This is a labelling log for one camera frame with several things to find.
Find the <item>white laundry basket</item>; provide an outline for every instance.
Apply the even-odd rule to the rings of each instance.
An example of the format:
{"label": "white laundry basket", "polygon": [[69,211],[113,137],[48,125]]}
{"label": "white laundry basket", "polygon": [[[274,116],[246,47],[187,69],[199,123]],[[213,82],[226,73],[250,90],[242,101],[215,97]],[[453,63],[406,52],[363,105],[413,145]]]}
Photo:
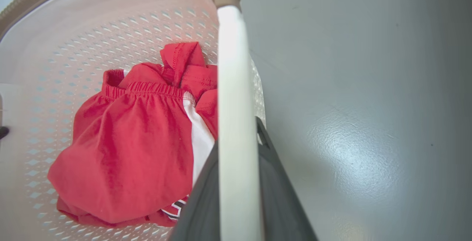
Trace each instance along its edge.
{"label": "white laundry basket", "polygon": [[[74,114],[100,91],[107,69],[161,63],[167,43],[199,41],[218,64],[212,0],[16,0],[0,14],[0,240],[165,240],[153,224],[79,225],[56,210],[46,176],[71,143]],[[265,122],[261,81],[251,62],[255,115]]]}

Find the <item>elastic waistband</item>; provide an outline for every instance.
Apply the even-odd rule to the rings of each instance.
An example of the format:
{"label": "elastic waistband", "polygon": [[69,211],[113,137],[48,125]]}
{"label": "elastic waistband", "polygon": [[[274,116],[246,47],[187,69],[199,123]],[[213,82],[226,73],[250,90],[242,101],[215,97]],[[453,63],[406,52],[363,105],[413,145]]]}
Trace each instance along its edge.
{"label": "elastic waistband", "polygon": [[119,83],[125,78],[122,69],[107,70],[103,73],[101,93],[108,98],[116,99],[125,94],[125,89],[118,88]]}
{"label": "elastic waistband", "polygon": [[175,88],[172,86],[168,86],[162,83],[153,83],[153,82],[132,82],[128,85],[128,88],[126,89],[127,93],[135,93],[135,94],[140,94],[140,93],[154,93],[154,94],[160,94],[160,95],[167,95],[167,96],[173,96],[173,97],[178,97],[178,98],[183,98],[184,97],[184,92],[183,90],[179,88]]}

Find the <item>red shorts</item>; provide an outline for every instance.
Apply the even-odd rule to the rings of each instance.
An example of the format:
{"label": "red shorts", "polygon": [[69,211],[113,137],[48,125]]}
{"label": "red shorts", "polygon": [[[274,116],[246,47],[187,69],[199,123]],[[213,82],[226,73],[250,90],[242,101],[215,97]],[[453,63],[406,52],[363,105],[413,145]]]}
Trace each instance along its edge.
{"label": "red shorts", "polygon": [[103,75],[49,169],[58,209],[81,224],[175,224],[217,135],[216,68],[198,43],[168,45],[164,66]]}

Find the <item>white stripe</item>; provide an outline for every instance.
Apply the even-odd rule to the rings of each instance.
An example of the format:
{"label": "white stripe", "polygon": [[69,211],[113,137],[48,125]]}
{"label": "white stripe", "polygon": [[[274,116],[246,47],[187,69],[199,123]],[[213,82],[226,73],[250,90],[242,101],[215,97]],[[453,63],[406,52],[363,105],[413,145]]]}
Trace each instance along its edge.
{"label": "white stripe", "polygon": [[213,145],[215,144],[215,139],[211,135],[205,121],[196,112],[195,99],[191,93],[184,93],[183,105],[187,117],[192,122],[192,151],[194,153],[194,171],[192,174],[193,187],[204,167]]}
{"label": "white stripe", "polygon": [[175,203],[172,203],[171,206],[177,209],[177,217],[180,217],[180,211],[182,210],[182,208],[175,205]]}
{"label": "white stripe", "polygon": [[161,211],[163,211],[163,212],[164,212],[165,214],[167,214],[167,215],[174,216],[174,217],[178,217],[176,214],[172,214],[172,213],[170,213],[170,212],[168,212],[168,211],[166,211],[166,210],[161,210]]}

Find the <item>gray floor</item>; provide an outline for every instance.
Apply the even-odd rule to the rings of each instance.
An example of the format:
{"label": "gray floor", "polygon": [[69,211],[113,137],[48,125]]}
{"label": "gray floor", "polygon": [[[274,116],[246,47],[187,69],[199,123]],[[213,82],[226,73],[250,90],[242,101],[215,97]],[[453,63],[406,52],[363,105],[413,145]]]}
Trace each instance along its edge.
{"label": "gray floor", "polygon": [[472,0],[243,0],[320,240],[471,240]]}

